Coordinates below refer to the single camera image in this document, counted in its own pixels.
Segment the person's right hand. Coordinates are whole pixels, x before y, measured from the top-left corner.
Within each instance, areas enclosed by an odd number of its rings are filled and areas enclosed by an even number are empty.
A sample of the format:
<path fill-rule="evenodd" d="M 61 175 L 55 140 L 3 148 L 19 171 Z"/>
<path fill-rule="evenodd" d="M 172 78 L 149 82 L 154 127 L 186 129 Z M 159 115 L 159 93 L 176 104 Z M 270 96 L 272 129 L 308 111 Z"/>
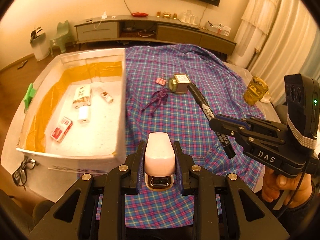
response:
<path fill-rule="evenodd" d="M 287 178 L 282 174 L 276 175 L 274 170 L 265 166 L 261 192 L 262 198 L 270 203 L 278 199 L 281 190 L 289 190 L 289 195 L 284 200 L 284 204 L 290 209 L 303 205 L 310 199 L 313 193 L 313 187 L 311 176 L 309 174 L 305 174 L 297 193 L 293 196 L 301 176 L 302 173 L 300 173 L 296 178 Z"/>

